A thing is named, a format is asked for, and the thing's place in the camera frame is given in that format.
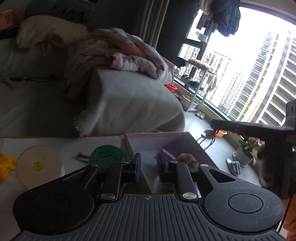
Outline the green plush blanket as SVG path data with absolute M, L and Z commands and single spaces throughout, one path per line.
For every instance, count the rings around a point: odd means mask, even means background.
M 83 24 L 89 21 L 95 6 L 89 1 L 30 1 L 26 6 L 24 18 L 31 16 L 54 16 L 70 22 Z

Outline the potted flowering plant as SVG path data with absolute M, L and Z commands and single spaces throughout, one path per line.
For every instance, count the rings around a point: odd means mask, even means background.
M 238 161 L 241 167 L 247 167 L 249 164 L 254 166 L 257 161 L 257 152 L 265 142 L 259 138 L 248 137 L 239 140 L 238 144 L 238 149 L 232 154 L 233 160 Z

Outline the dark hanging jacket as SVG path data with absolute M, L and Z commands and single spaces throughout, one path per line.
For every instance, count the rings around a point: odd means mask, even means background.
M 241 18 L 239 7 L 240 1 L 237 0 L 217 0 L 211 4 L 212 20 L 224 37 L 237 32 Z

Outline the orange yellow soft toy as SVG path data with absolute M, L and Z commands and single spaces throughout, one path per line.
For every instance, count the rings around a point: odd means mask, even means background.
M 0 182 L 6 180 L 7 176 L 15 171 L 17 165 L 17 159 L 14 155 L 6 156 L 0 153 Z

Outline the cream folded blanket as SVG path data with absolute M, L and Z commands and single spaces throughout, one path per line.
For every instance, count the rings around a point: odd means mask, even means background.
M 58 47 L 69 47 L 88 35 L 83 24 L 73 23 L 55 16 L 38 15 L 25 19 L 17 34 L 18 47 L 30 49 L 43 42 Z

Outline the pink storage box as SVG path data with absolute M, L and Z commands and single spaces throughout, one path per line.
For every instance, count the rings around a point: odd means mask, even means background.
M 123 137 L 123 145 L 131 157 L 136 153 L 142 155 L 140 182 L 149 193 L 152 193 L 154 180 L 158 176 L 156 156 L 161 149 L 175 158 L 179 154 L 189 153 L 199 163 L 217 167 L 189 132 L 127 133 Z

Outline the green round lid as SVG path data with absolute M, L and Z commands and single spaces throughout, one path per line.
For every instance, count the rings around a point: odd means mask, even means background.
M 121 161 L 130 161 L 129 156 L 121 148 L 103 145 L 91 153 L 89 164 L 99 166 L 101 169 L 107 169 L 114 163 L 120 163 Z

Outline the orange pink plush toy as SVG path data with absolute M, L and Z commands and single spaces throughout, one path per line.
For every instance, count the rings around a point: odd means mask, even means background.
M 10 28 L 14 25 L 14 12 L 11 9 L 1 11 L 0 30 Z

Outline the cream round tin lid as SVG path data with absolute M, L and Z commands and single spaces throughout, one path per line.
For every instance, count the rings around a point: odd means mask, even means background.
M 21 184 L 32 189 L 65 174 L 61 159 L 54 149 L 47 146 L 33 146 L 18 157 L 16 175 Z

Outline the metal balcony rack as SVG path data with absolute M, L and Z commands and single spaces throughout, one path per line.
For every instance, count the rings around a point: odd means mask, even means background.
M 199 60 L 181 60 L 185 62 L 184 72 L 175 75 L 175 82 L 186 90 L 181 104 L 186 112 L 196 113 L 201 110 L 210 92 L 210 85 L 215 82 L 215 74 L 209 65 Z

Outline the brown fluffy ball in box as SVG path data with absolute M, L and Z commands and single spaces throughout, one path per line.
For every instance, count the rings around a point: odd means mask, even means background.
M 175 159 L 178 162 L 185 163 L 188 167 L 197 169 L 199 167 L 199 162 L 195 159 L 192 154 L 182 153 Z

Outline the pink floral quilt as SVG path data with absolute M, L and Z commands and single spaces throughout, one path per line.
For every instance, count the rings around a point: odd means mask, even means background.
M 68 87 L 82 81 L 98 65 L 144 73 L 163 85 L 174 80 L 173 63 L 140 37 L 118 28 L 97 29 L 69 49 L 64 84 Z

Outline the grey slipper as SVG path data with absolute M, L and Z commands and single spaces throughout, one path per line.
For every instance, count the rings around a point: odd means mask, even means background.
M 227 159 L 226 163 L 232 175 L 238 177 L 241 174 L 241 166 L 238 161 Z

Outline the purple item in box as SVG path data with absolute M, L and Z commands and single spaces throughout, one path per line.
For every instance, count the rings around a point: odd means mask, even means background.
M 158 155 L 161 154 L 166 162 L 175 161 L 175 156 L 169 153 L 167 150 L 160 148 L 154 155 L 154 159 L 157 160 Z

